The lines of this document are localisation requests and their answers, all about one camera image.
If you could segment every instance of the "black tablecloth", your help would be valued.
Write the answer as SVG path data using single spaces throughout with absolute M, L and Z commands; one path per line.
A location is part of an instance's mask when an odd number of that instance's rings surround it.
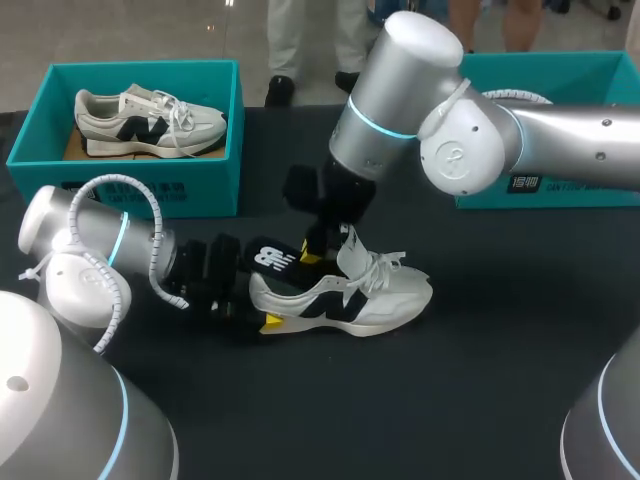
M 281 183 L 292 163 L 321 165 L 339 113 L 248 109 L 239 217 L 169 225 L 181 241 L 299 244 L 311 219 Z M 0 289 L 33 298 L 17 281 L 33 265 L 16 246 L 24 209 L 15 192 L 0 204 Z M 413 152 L 358 232 L 432 277 L 431 305 L 388 335 L 243 344 L 132 282 L 107 359 L 170 419 L 180 478 L 560 479 L 563 419 L 638 323 L 640 212 L 457 211 Z

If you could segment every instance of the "floor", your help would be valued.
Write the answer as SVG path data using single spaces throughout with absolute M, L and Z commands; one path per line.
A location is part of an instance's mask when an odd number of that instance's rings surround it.
M 333 1 L 308 1 L 307 61 L 297 104 L 344 101 L 333 85 Z M 0 112 L 29 107 L 50 63 L 168 58 L 235 58 L 245 104 L 264 102 L 269 71 L 267 0 L 1 0 Z M 607 21 L 574 2 L 567 15 L 548 13 L 536 50 L 602 50 L 624 46 L 631 4 Z M 477 25 L 477 50 L 500 51 L 503 7 Z M 371 27 L 371 38 L 376 29 Z

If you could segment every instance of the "shoe box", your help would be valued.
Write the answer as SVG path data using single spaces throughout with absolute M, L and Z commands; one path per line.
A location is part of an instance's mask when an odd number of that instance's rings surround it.
M 481 92 L 528 90 L 553 103 L 640 104 L 640 74 L 625 52 L 466 55 L 461 74 Z M 637 192 L 538 175 L 503 175 L 475 195 L 457 197 L 461 209 L 640 206 Z
M 115 95 L 133 83 L 222 111 L 228 118 L 226 145 L 196 158 L 87 157 L 74 125 L 76 93 L 87 89 Z M 75 190 L 98 175 L 120 173 L 149 186 L 166 218 L 234 216 L 243 133 L 242 86 L 233 60 L 54 64 L 25 119 L 7 168 L 26 202 L 44 185 Z M 127 185 L 102 185 L 93 197 L 137 217 L 151 218 L 144 197 Z

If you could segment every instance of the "beige pants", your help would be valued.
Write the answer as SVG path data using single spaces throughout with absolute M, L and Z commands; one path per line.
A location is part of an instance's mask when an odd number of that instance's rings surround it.
M 640 0 L 636 0 L 631 12 L 625 48 L 635 62 L 636 68 L 640 68 Z
M 267 37 L 272 75 L 297 78 L 307 0 L 269 0 Z M 335 49 L 338 70 L 360 72 L 366 59 L 367 8 L 364 0 L 336 0 Z

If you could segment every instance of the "cardboard bottom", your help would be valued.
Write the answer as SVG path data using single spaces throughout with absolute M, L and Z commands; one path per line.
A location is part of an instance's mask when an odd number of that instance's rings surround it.
M 214 150 L 213 152 L 205 153 L 204 155 L 199 155 L 196 158 L 224 158 L 225 154 L 225 146 Z M 73 128 L 71 130 L 71 136 L 69 137 L 69 142 L 67 143 L 67 148 L 64 151 L 64 156 L 62 160 L 65 161 L 78 161 L 78 160 L 97 160 L 97 161 L 109 161 L 109 160 L 169 160 L 158 158 L 154 155 L 123 155 L 120 157 L 113 158 L 95 158 L 87 155 L 82 149 L 82 137 L 80 136 L 80 132 L 77 128 Z

